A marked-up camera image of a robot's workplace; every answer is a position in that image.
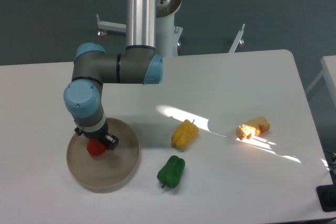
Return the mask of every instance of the blue joint cap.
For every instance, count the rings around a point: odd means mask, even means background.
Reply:
[[[76,52],[76,56],[75,56],[74,61],[77,59],[78,56],[84,54],[85,52],[89,52],[89,51],[101,51],[104,54],[106,54],[106,49],[103,46],[101,46],[99,44],[92,43],[92,42],[88,42],[88,43],[84,43],[84,44],[80,45],[77,48],[77,52]]]
[[[162,81],[162,62],[162,55],[155,54],[153,56],[143,79],[143,84],[159,84]]]
[[[100,106],[100,94],[92,82],[76,80],[71,82],[63,94],[65,106],[75,118],[88,118]]]

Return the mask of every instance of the table surface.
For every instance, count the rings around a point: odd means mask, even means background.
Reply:
[[[336,106],[336,56],[324,56],[321,59],[323,76],[331,98]]]
[[[331,184],[292,54],[286,50],[164,58],[159,85],[105,84],[108,117],[136,132],[133,178],[108,194],[72,177],[66,150],[75,124],[63,90],[73,64],[0,67],[0,219],[3,223],[270,223],[336,217],[316,187]],[[239,141],[236,127],[264,115],[268,133]],[[199,136],[170,146],[184,119]],[[161,189],[171,155],[186,161],[180,185]]]

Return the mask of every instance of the bread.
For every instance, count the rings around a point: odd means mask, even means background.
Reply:
[[[254,136],[259,136],[262,132],[267,132],[271,125],[264,116],[259,116],[237,127],[236,135],[243,140],[250,139]]]

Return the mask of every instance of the white table leg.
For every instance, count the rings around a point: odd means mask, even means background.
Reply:
[[[319,74],[314,78],[314,80],[310,83],[307,89],[304,91],[306,93],[307,100],[309,101],[314,94],[319,90],[319,88],[325,83],[323,77],[323,69],[319,72]]]

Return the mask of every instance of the metal bracket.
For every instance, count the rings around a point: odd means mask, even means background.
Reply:
[[[241,30],[239,30],[239,32],[237,33],[237,36],[235,38],[235,40],[232,43],[232,46],[229,50],[229,53],[232,54],[236,51],[238,45],[242,45],[244,44],[244,41],[242,40],[242,36],[244,34],[244,28],[245,28],[245,24],[243,24],[243,26],[241,27]]]

